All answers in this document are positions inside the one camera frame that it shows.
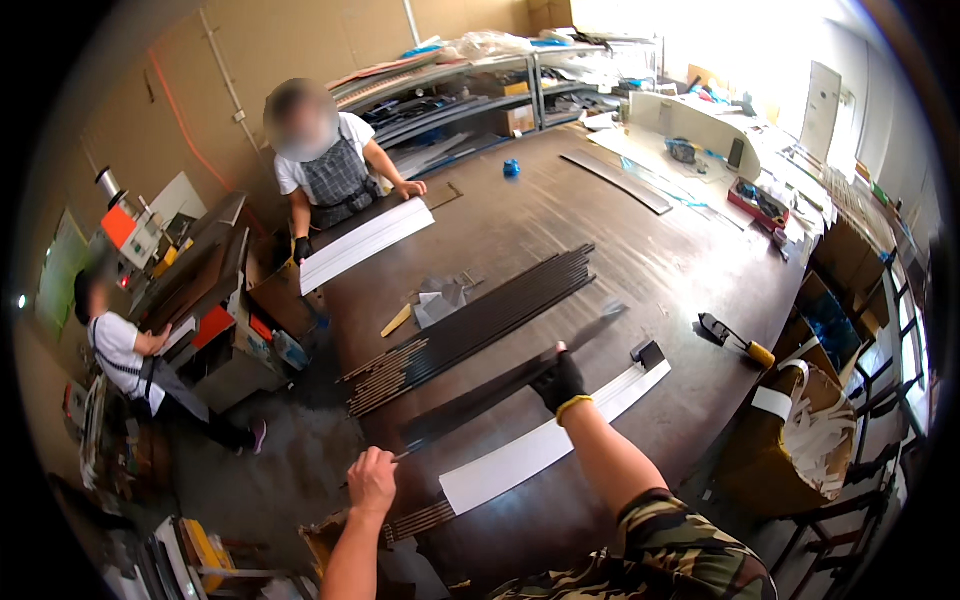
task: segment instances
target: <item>camouflage shirt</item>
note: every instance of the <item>camouflage shirt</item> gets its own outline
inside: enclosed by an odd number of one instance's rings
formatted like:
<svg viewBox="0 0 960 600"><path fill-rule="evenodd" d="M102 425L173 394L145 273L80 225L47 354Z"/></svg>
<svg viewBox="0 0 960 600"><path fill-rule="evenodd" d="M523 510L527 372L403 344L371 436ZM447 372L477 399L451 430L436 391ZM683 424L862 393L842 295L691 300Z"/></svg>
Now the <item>camouflage shirt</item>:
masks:
<svg viewBox="0 0 960 600"><path fill-rule="evenodd" d="M625 536L622 559L593 553L568 571L515 579L489 598L777 598L766 566L750 548L667 490L644 493L617 522Z"/></svg>

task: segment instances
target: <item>black cap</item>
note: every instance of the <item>black cap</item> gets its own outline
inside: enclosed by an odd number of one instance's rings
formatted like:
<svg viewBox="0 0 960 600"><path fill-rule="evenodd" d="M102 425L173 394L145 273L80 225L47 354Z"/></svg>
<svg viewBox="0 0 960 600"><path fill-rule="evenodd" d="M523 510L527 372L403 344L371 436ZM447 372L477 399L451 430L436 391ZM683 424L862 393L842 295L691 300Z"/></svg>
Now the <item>black cap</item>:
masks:
<svg viewBox="0 0 960 600"><path fill-rule="evenodd" d="M84 327L90 324L90 290L97 278L91 272L84 270L77 273L73 280L73 312Z"/></svg>

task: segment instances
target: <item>hand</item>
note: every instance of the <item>hand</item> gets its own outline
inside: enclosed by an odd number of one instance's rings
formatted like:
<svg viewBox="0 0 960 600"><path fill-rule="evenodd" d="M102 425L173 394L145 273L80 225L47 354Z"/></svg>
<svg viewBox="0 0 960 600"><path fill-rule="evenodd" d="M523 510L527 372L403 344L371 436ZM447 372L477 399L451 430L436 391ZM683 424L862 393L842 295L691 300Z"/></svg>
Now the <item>hand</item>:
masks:
<svg viewBox="0 0 960 600"><path fill-rule="evenodd" d="M313 249L310 248L310 240L305 237L298 237L294 241L294 262L302 265L311 254L313 254Z"/></svg>
<svg viewBox="0 0 960 600"><path fill-rule="evenodd" d="M576 396L586 396L584 376L577 369L566 344L557 344L557 364L530 384L554 415L557 409Z"/></svg>
<svg viewBox="0 0 960 600"><path fill-rule="evenodd" d="M411 196L426 194L426 183L423 181L401 181L396 185L396 191L403 197L403 200L410 200Z"/></svg>
<svg viewBox="0 0 960 600"><path fill-rule="evenodd" d="M396 496L393 460L393 452L372 445L353 463L347 471L351 512L356 510L380 519L387 516Z"/></svg>

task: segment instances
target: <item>worker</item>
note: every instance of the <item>worker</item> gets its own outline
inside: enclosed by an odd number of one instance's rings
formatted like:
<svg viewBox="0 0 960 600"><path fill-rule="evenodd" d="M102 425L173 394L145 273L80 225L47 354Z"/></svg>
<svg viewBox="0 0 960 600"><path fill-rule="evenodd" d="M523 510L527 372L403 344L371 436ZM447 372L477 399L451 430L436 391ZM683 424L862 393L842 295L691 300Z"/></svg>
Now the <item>worker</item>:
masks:
<svg viewBox="0 0 960 600"><path fill-rule="evenodd" d="M557 351L557 366L533 388L569 435L587 480L617 515L625 554L592 555L565 572L513 580L487 597L776 600L760 558L670 493L657 467L593 404L562 343ZM396 495L393 458L371 447L347 473L352 506L324 573L324 600L376 595L377 540Z"/></svg>
<svg viewBox="0 0 960 600"><path fill-rule="evenodd" d="M373 141L373 128L337 105L325 88L305 79L282 84L264 108L267 138L276 150L280 193L293 212L294 260L312 253L310 228L327 229L370 206L381 189L367 162L409 200L426 193L423 181L407 181Z"/></svg>
<svg viewBox="0 0 960 600"><path fill-rule="evenodd" d="M238 456L244 449L259 454L267 437L267 422L259 420L252 429L240 429L207 408L157 355L170 337L170 325L159 335L137 331L136 325L108 310L108 286L97 270L80 271L73 292L74 312L86 327L94 357L110 381L135 408L149 411L153 418L187 421Z"/></svg>

